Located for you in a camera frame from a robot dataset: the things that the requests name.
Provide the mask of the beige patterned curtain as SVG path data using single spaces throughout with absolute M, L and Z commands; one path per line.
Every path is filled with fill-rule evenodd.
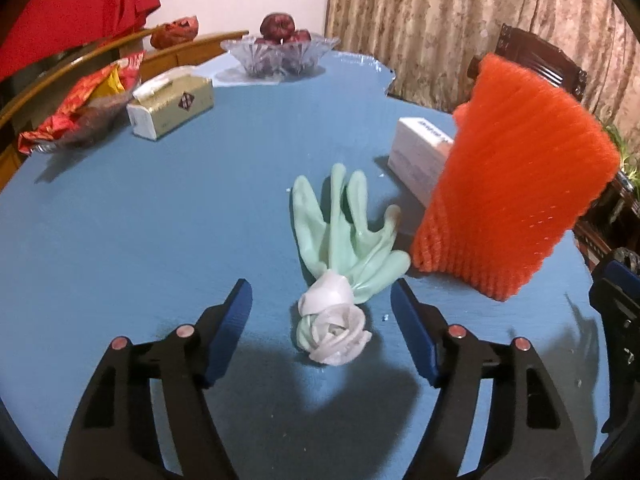
M 639 137 L 639 41 L 613 0 L 329 0 L 326 32 L 391 68 L 394 96 L 450 112 L 466 101 L 471 58 L 502 25 L 560 48 L 587 74 L 582 102 Z

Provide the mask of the white carton box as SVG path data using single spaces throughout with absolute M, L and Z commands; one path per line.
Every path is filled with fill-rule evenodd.
M 398 119 L 387 166 L 423 205 L 430 203 L 454 139 L 422 117 Z

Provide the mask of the red apples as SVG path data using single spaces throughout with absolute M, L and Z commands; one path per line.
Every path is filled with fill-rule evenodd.
M 290 44 L 291 42 L 309 42 L 308 29 L 298 29 L 291 14 L 274 12 L 266 15 L 259 27 L 260 37 L 256 44 Z

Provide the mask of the red cloth cover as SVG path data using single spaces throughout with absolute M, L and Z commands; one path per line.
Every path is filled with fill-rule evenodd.
M 140 29 L 160 0 L 10 0 L 1 10 L 1 78 L 62 51 Z

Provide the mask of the green rubber glove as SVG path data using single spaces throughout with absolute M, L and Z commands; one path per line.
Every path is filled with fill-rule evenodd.
M 299 258 L 314 282 L 297 301 L 297 347 L 325 366 L 342 366 L 372 338 L 362 306 L 409 269 L 408 252 L 395 247 L 401 209 L 388 206 L 378 230 L 369 228 L 368 181 L 338 162 L 329 177 L 325 214 L 308 179 L 296 178 L 291 205 Z

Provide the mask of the red snack bag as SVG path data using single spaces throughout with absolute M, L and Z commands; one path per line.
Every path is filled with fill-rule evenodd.
M 92 136 L 107 126 L 132 99 L 144 58 L 145 50 L 140 50 L 80 78 L 36 130 L 18 135 L 17 151 L 30 155 L 40 146 L 52 148 L 61 142 L 75 142 L 73 138 Z

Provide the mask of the glass fruit bowl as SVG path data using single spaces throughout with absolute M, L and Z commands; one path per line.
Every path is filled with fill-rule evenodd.
M 307 76 L 319 66 L 340 40 L 312 35 L 310 41 L 287 44 L 260 44 L 258 38 L 227 39 L 220 46 L 240 62 L 245 73 L 254 78 L 271 76 Z

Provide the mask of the dark wooden side table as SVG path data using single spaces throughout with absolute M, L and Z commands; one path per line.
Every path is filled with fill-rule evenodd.
M 575 243 L 589 271 L 613 249 L 639 252 L 639 201 L 637 189 L 619 171 L 601 195 L 576 221 Z

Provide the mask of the orange foam net sleeve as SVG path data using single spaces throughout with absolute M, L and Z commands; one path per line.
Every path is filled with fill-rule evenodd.
M 620 155 L 569 93 L 492 53 L 454 122 L 412 264 L 506 301 L 614 178 Z

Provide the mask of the blue table cloth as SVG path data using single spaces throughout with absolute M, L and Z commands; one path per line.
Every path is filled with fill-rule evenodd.
M 399 479 L 436 391 L 416 374 L 381 292 L 370 344 L 341 367 L 294 344 L 307 277 L 290 217 L 298 176 L 321 192 L 334 164 L 361 170 L 368 217 L 402 211 L 406 246 L 423 209 L 386 168 L 401 117 L 446 133 L 452 118 L 391 99 L 386 70 L 331 55 L 275 86 L 218 87 L 215 105 L 162 140 L 128 125 L 83 152 L 27 159 L 1 194 L 1 396 L 56 468 L 86 385 L 113 338 L 165 337 L 253 287 L 227 374 L 206 393 L 243 479 Z

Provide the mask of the green potted plant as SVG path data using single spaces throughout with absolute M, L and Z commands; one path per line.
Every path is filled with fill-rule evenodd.
M 612 122 L 605 122 L 603 129 L 620 154 L 620 171 L 632 184 L 636 193 L 639 193 L 639 157 L 631 151 L 616 125 Z

